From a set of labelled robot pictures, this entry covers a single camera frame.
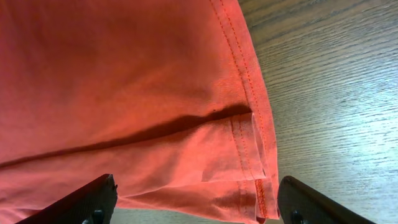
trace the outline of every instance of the wood grain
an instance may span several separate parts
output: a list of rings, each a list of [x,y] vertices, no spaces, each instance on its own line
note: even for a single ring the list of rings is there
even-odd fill
[[[269,92],[280,178],[398,223],[398,1],[239,2]],[[119,210],[113,223],[164,214]],[[206,222],[166,214],[162,223]]]

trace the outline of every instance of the orange-red textile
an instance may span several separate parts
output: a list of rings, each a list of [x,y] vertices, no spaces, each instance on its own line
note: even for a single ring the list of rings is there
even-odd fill
[[[0,223],[104,173],[121,208],[278,217],[271,108],[237,0],[0,1]]]

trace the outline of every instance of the black plastic part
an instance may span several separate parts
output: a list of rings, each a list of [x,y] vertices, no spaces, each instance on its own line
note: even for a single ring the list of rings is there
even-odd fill
[[[280,183],[278,206],[285,224],[374,224],[291,176]]]
[[[104,174],[17,224],[110,224],[116,189],[113,176]]]

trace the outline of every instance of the folded cloth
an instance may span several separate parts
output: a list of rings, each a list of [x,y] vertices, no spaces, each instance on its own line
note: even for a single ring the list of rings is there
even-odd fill
[[[0,1],[0,223],[104,173],[118,207],[278,218],[272,113],[237,0]]]

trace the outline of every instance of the wooden table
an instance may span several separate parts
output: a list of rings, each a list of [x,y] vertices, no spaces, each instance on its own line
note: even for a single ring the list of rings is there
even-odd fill
[[[398,1],[240,3],[269,92],[280,178],[292,175],[374,222],[398,223]],[[216,223],[123,210],[113,223],[137,217]]]

